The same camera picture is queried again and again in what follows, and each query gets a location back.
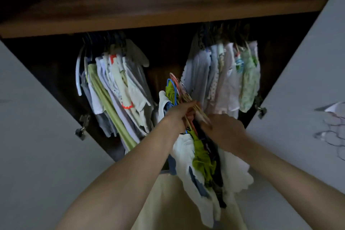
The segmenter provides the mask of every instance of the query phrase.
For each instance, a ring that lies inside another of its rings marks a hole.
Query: white door
[[[263,102],[267,114],[262,120],[256,115],[247,132],[345,193],[345,161],[338,148],[314,138],[328,129],[323,120],[329,117],[315,109],[339,101],[345,101],[345,0],[329,0]],[[254,184],[237,199],[248,229],[310,229],[266,180],[253,176]]]
[[[53,229],[113,160],[0,42],[0,228]]]

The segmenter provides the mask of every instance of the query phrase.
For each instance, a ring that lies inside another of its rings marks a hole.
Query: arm
[[[132,151],[109,167],[72,203],[57,230],[131,229],[195,103],[169,110]]]
[[[314,230],[345,226],[345,195],[268,152],[246,135],[243,124],[228,115],[211,115],[205,133],[264,176]]]

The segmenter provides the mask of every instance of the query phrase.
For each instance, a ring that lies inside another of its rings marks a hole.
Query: wooden shelf edge
[[[243,19],[272,15],[320,11],[327,0],[279,0],[238,3],[222,6],[193,6],[181,9],[155,11],[147,14],[94,16],[76,19],[19,21],[0,24],[2,38],[71,34],[111,29],[174,25],[227,19]]]

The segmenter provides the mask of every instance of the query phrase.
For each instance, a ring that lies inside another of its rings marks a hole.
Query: metal hinge
[[[75,131],[75,135],[77,137],[79,137],[81,140],[84,140],[85,139],[85,134],[84,134],[84,131],[86,130],[86,128],[88,127],[89,125],[89,121],[90,121],[90,118],[91,118],[91,115],[89,114],[86,114],[86,115],[82,115],[79,119],[80,122],[82,122],[82,125],[83,127],[82,128],[78,128],[76,131]]]
[[[261,96],[255,97],[255,109],[259,111],[259,118],[262,119],[264,115],[267,113],[267,109],[265,107],[261,107],[261,103],[263,102],[263,99]]]

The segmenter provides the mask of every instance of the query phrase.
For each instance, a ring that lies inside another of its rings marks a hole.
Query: lime green garment
[[[172,102],[173,105],[175,105],[175,90],[174,86],[171,82],[169,82],[168,86],[165,87],[165,93],[167,94],[167,98]]]
[[[122,122],[122,120],[119,118],[119,115],[117,114],[117,112],[116,112],[116,110],[112,104],[112,101],[111,101],[111,98],[110,98],[108,91],[103,86],[103,84],[101,83],[101,80],[98,77],[96,64],[89,64],[88,72],[90,74],[90,79],[91,79],[90,81],[91,81],[92,87],[95,90],[99,99],[101,100],[101,102],[104,106],[104,109],[106,110],[106,112],[110,116],[110,119],[114,123],[116,130],[118,131],[120,137],[122,138],[122,140],[124,141],[124,143],[128,147],[128,150],[132,150],[137,145],[137,143],[129,135],[127,129],[125,128],[125,126]]]
[[[194,158],[192,161],[193,167],[200,171],[202,175],[205,178],[205,187],[211,188],[212,187],[212,175],[216,171],[216,162],[212,161],[210,159],[210,156],[208,152],[204,148],[203,142],[198,138],[198,136],[195,134],[195,131],[191,130],[188,131],[188,134],[190,134],[194,141]]]

